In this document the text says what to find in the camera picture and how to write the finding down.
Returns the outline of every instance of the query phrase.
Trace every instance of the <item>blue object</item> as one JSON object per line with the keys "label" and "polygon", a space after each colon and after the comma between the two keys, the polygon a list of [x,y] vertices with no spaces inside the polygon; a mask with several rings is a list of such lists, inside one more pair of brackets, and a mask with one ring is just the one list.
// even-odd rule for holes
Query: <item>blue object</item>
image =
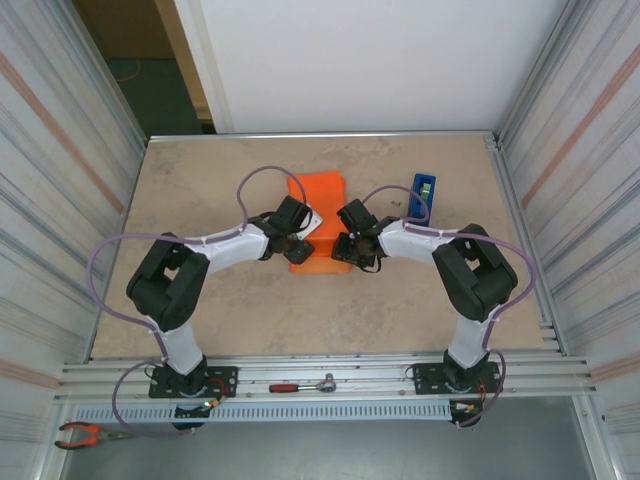
{"label": "blue object", "polygon": [[[428,184],[431,185],[431,190],[429,191],[429,196],[426,198],[427,207],[429,208],[429,212],[433,212],[433,196],[436,193],[436,177],[433,175],[424,175],[422,173],[416,173],[416,176],[413,178],[413,187],[411,190],[420,195],[422,190],[422,186]],[[420,204],[420,201],[415,198],[413,195],[410,196],[409,199],[409,212],[407,213],[407,217],[412,218],[422,218],[424,217],[425,211]],[[423,227],[429,226],[429,221],[431,220],[431,214],[429,214],[429,218],[424,222],[411,222],[414,225],[422,225]]]}

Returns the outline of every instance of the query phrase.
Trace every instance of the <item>black mounting plate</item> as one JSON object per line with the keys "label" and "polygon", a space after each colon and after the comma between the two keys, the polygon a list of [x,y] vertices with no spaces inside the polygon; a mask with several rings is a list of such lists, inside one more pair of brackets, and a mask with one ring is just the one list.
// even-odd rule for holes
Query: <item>black mounting plate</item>
{"label": "black mounting plate", "polygon": [[498,389],[500,371],[498,364],[487,362],[478,381],[468,390],[457,391],[449,384],[443,373],[443,363],[416,363],[411,365],[413,384],[416,388],[416,395],[440,395],[449,393],[480,393],[478,384],[480,380],[484,382],[487,393],[495,393]]}
{"label": "black mounting plate", "polygon": [[[169,367],[162,366],[153,369],[149,385],[149,398],[181,398],[185,396],[180,392],[167,387],[165,378]],[[238,387],[238,367],[205,367],[205,385],[197,395],[197,398],[218,399],[222,398],[220,382],[210,381],[220,379],[227,387],[226,397],[235,397]]]}

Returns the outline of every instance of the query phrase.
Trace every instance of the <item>wire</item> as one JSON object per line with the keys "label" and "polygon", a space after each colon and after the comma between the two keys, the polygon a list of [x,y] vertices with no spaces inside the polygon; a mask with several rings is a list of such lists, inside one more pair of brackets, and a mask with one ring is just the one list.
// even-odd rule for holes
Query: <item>wire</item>
{"label": "wire", "polygon": [[380,260],[380,257],[376,256],[376,263],[378,264],[378,267],[375,270],[367,270],[364,267],[360,267],[360,270],[362,270],[364,273],[378,273],[380,270],[382,270],[382,260]]}
{"label": "wire", "polygon": [[303,232],[305,229],[309,228],[309,225],[311,225],[311,219],[313,218],[313,211],[309,212],[309,214],[307,215],[307,224],[304,227],[298,227],[298,229],[293,232],[293,233],[300,233]]}
{"label": "wire", "polygon": [[403,225],[405,225],[405,228],[406,228],[406,230],[408,232],[418,233],[420,235],[425,235],[425,236],[430,236],[430,237],[463,238],[463,239],[468,239],[468,240],[477,240],[477,241],[481,241],[481,242],[493,243],[494,245],[498,245],[498,246],[504,247],[507,250],[511,250],[512,252],[518,254],[524,260],[524,262],[527,264],[527,269],[529,270],[529,284],[527,285],[527,287],[519,295],[517,295],[515,298],[513,298],[509,302],[505,303],[504,305],[498,307],[496,309],[496,311],[493,312],[493,316],[492,316],[492,318],[490,320],[491,323],[487,327],[487,330],[485,332],[484,338],[482,339],[482,348],[483,348],[483,350],[485,350],[486,352],[493,352],[493,353],[495,353],[496,355],[498,355],[500,357],[500,362],[502,364],[502,372],[501,372],[501,376],[500,376],[500,381],[498,382],[498,389],[496,390],[496,393],[493,395],[491,400],[489,400],[489,402],[487,403],[487,406],[481,412],[479,412],[477,415],[474,415],[472,418],[470,418],[469,420],[465,420],[464,422],[462,422],[459,425],[460,427],[466,427],[467,425],[470,425],[470,424],[476,422],[477,420],[479,420],[482,417],[482,415],[484,415],[486,412],[491,410],[493,405],[495,405],[495,402],[497,401],[498,397],[500,396],[500,393],[502,392],[502,389],[503,389],[503,386],[504,386],[504,381],[505,381],[505,378],[506,378],[506,375],[507,375],[507,362],[505,361],[504,355],[502,354],[502,352],[500,352],[498,350],[491,350],[491,349],[488,348],[489,339],[491,338],[491,333],[493,332],[494,324],[495,324],[496,320],[498,318],[500,318],[500,315],[503,314],[509,308],[511,308],[514,305],[516,305],[517,303],[521,302],[533,290],[533,288],[535,286],[535,283],[536,283],[536,280],[537,280],[537,272],[536,272],[535,264],[533,263],[533,260],[531,259],[531,257],[529,257],[529,255],[527,255],[523,250],[521,250],[520,248],[516,247],[515,245],[513,245],[513,244],[511,244],[509,242],[505,242],[504,240],[500,240],[500,239],[497,239],[497,238],[489,237],[489,236],[486,236],[486,235],[479,235],[479,234],[476,234],[476,233],[442,231],[442,230],[427,229],[425,227],[416,227],[416,226],[412,226],[412,225],[407,225],[407,222],[409,222],[409,221],[420,221],[420,222],[422,222],[422,221],[426,220],[427,218],[429,218],[428,217],[429,216],[429,210],[427,208],[427,204],[425,203],[425,201],[424,201],[424,199],[422,197],[420,197],[413,190],[408,189],[406,187],[403,187],[401,185],[385,185],[385,186],[382,186],[382,187],[378,187],[375,190],[373,190],[369,195],[367,195],[364,198],[364,200],[362,201],[362,203],[366,202],[369,198],[371,198],[376,193],[378,193],[378,192],[380,192],[382,190],[386,190],[388,188],[395,188],[395,189],[404,190],[406,192],[409,192],[411,195],[413,195],[414,197],[419,199],[420,204],[422,205],[422,207],[426,211],[426,216],[425,216],[424,219],[415,219],[415,218],[405,218],[404,219]]}
{"label": "wire", "polygon": [[137,62],[136,73],[134,73],[133,75],[129,75],[128,77],[116,78],[116,82],[118,82],[118,83],[128,82],[129,80],[133,80],[138,75],[140,75],[140,72],[142,71],[142,62],[140,62],[139,58],[136,58],[136,62]]}
{"label": "wire", "polygon": [[153,373],[152,373],[151,375],[149,375],[149,372],[147,372],[147,369],[148,369],[151,365],[153,365],[154,370],[155,370],[156,368],[158,368],[158,366],[159,366],[159,365],[156,365],[155,363],[150,363],[149,365],[147,365],[146,367],[144,367],[144,374],[147,376],[147,378],[151,378],[151,379],[153,379]]}
{"label": "wire", "polygon": [[480,403],[482,403],[482,406],[484,407],[484,402],[487,400],[487,387],[482,379],[478,382],[478,390],[480,390]]}
{"label": "wire", "polygon": [[160,332],[157,328],[157,325],[151,323],[151,322],[147,322],[144,320],[141,320],[139,318],[135,318],[132,317],[130,315],[126,315],[124,313],[118,312],[117,310],[114,310],[113,308],[109,307],[104,300],[101,298],[100,294],[98,293],[98,290],[96,289],[95,283],[93,282],[93,267],[94,264],[96,262],[96,259],[98,257],[98,254],[102,251],[102,249],[104,249],[107,245],[110,245],[112,243],[115,242],[119,242],[121,240],[125,240],[125,239],[133,239],[133,238],[137,238],[137,239],[144,239],[144,240],[161,240],[161,241],[165,241],[165,242],[171,242],[171,243],[182,243],[184,245],[202,245],[203,241],[206,245],[209,244],[213,244],[213,243],[218,243],[218,242],[222,242],[225,240],[230,240],[232,238],[237,237],[238,235],[240,235],[240,233],[242,233],[245,228],[247,227],[247,225],[249,224],[249,214],[247,212],[247,207],[245,206],[244,202],[242,201],[242,188],[244,187],[244,185],[247,183],[247,181],[253,177],[256,173],[262,172],[264,170],[278,170],[280,172],[285,173],[286,175],[288,175],[289,177],[291,177],[300,187],[300,191],[302,192],[302,200],[303,202],[306,204],[307,203],[307,195],[304,191],[304,187],[302,186],[302,183],[300,182],[300,180],[293,174],[291,173],[289,170],[287,170],[286,168],[282,168],[276,165],[265,165],[263,167],[259,167],[256,168],[255,170],[249,172],[249,174],[247,174],[246,177],[244,177],[242,179],[242,181],[240,182],[240,184],[238,185],[238,189],[236,191],[236,200],[238,201],[238,204],[240,205],[240,209],[242,210],[242,224],[240,226],[240,228],[232,231],[231,233],[225,234],[225,235],[220,235],[217,237],[213,237],[213,238],[179,238],[179,237],[172,237],[169,235],[157,235],[154,233],[122,233],[120,235],[114,235],[113,237],[107,238],[105,240],[103,240],[102,242],[100,242],[98,245],[96,245],[96,247],[93,249],[93,251],[91,252],[91,254],[89,255],[89,259],[87,261],[87,269],[86,269],[86,274],[85,274],[85,279],[87,281],[87,286],[89,287],[89,294],[91,295],[91,297],[93,298],[93,301],[96,302],[96,304],[98,304],[98,306],[105,312],[107,312],[109,315],[119,318],[121,320],[124,320],[126,322],[129,323],[133,323],[135,325],[140,325],[142,327],[148,328],[151,333],[153,334],[154,338],[156,339],[156,342],[158,343],[158,346],[160,347],[160,351],[162,352],[162,358],[159,360],[148,360],[148,361],[144,361],[141,363],[138,363],[136,365],[134,365],[133,367],[131,367],[130,369],[128,369],[127,371],[124,372],[124,374],[118,379],[118,381],[116,382],[116,386],[113,390],[113,395],[111,396],[111,409],[113,410],[113,415],[114,417],[116,417],[116,420],[118,420],[118,423],[120,423],[120,425],[122,425],[123,427],[131,430],[134,433],[137,433],[138,435],[142,435],[142,436],[148,436],[148,437],[167,437],[167,436],[174,436],[175,434],[155,434],[153,432],[144,432],[142,430],[139,430],[135,427],[132,427],[129,423],[127,423],[122,416],[120,416],[120,414],[118,413],[117,410],[117,406],[116,406],[116,397],[118,394],[118,390],[120,389],[120,386],[122,385],[122,382],[124,382],[124,379],[134,370],[136,370],[137,368],[143,366],[143,365],[152,365],[155,364],[157,362],[159,363],[163,363],[163,362],[167,362],[169,360],[169,354],[167,352],[167,348],[164,345],[164,342],[162,341],[162,337],[160,336]]}
{"label": "wire", "polygon": [[500,376],[500,381],[498,382],[498,388],[496,389],[496,393],[493,394],[493,397],[491,398],[491,400],[489,400],[489,402],[487,403],[486,407],[484,407],[479,413],[476,413],[469,420],[465,420],[464,422],[458,425],[461,428],[472,425],[478,420],[480,420],[480,418],[482,418],[483,415],[485,415],[489,410],[493,408],[493,406],[496,404],[496,401],[498,400],[498,397],[502,393],[502,390],[504,388],[504,380],[507,376],[507,362],[504,359],[504,355],[502,354],[501,351],[491,350],[491,353],[495,353],[496,355],[498,355],[498,357],[500,357],[500,363],[502,364],[502,375]]}
{"label": "wire", "polygon": [[367,200],[369,200],[371,197],[373,197],[376,193],[381,192],[382,190],[388,190],[388,189],[402,190],[403,192],[407,192],[409,195],[413,196],[414,198],[417,198],[418,201],[420,202],[420,205],[422,206],[422,208],[424,208],[424,217],[423,218],[408,217],[408,218],[405,218],[403,220],[404,223],[407,223],[407,222],[419,222],[419,223],[422,223],[422,222],[426,222],[427,220],[429,220],[429,216],[431,215],[431,213],[429,212],[429,207],[427,206],[427,203],[424,201],[424,198],[422,198],[420,195],[418,195],[416,192],[414,192],[410,188],[403,187],[402,185],[384,185],[382,187],[378,187],[375,190],[373,190],[369,195],[364,197],[364,199],[362,200],[362,203],[364,204]]}
{"label": "wire", "polygon": [[218,385],[220,385],[220,393],[226,397],[227,395],[229,395],[229,389],[227,388],[227,384],[224,383],[224,380],[222,380],[221,378],[210,378],[207,380],[208,382],[214,382],[217,383]]}
{"label": "wire", "polygon": [[140,430],[140,429],[132,426],[131,424],[127,423],[122,418],[122,416],[120,415],[120,412],[118,412],[118,405],[116,404],[116,401],[118,399],[118,391],[120,390],[120,387],[122,386],[122,383],[124,382],[125,378],[127,378],[131,373],[133,373],[135,370],[137,370],[138,368],[142,367],[143,365],[147,365],[147,366],[153,365],[157,361],[158,361],[158,359],[151,359],[151,360],[145,360],[145,361],[140,362],[140,363],[136,363],[133,367],[129,367],[122,374],[122,376],[116,382],[116,386],[113,389],[113,393],[111,394],[111,411],[113,412],[113,416],[116,417],[116,420],[118,420],[118,423],[120,425],[125,427],[127,430],[130,430],[131,432],[136,433],[136,434],[138,434],[140,436],[152,437],[152,438],[179,437],[181,435],[189,433],[189,430],[182,430],[180,432],[149,432],[149,431],[145,431],[145,430]]}

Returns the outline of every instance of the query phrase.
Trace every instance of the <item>aluminum rail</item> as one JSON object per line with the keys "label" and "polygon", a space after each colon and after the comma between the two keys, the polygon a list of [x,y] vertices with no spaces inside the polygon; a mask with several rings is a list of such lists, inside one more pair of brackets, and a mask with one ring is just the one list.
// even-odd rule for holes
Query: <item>aluminum rail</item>
{"label": "aluminum rail", "polygon": [[[505,397],[574,396],[595,394],[586,361],[544,350],[507,351]],[[115,382],[124,370],[142,359],[93,360],[85,365],[65,367],[55,395],[58,404],[108,403]],[[442,353],[304,355],[208,357],[209,365],[237,366],[237,394],[227,402],[287,402],[322,400],[403,400],[416,398],[464,398],[447,394],[418,396],[413,380],[405,372],[414,363],[442,361]],[[301,392],[271,394],[272,383],[317,383],[332,373],[337,384],[334,393]],[[149,379],[142,370],[124,381],[118,404],[175,403],[175,399],[150,399]],[[181,403],[199,403],[201,399],[181,399]]]}

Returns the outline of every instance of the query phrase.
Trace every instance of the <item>corrugated metal wall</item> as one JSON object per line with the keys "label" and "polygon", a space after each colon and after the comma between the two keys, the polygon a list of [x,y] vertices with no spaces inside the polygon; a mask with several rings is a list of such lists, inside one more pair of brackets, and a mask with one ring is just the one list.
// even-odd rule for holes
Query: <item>corrugated metal wall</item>
{"label": "corrugated metal wall", "polygon": [[565,346],[589,360],[630,476],[640,476],[638,65],[640,2],[591,2],[503,135]]}
{"label": "corrugated metal wall", "polygon": [[[96,309],[84,266],[120,231],[144,139],[63,0],[0,3],[0,478],[28,476]],[[103,282],[114,250],[95,274]]]}

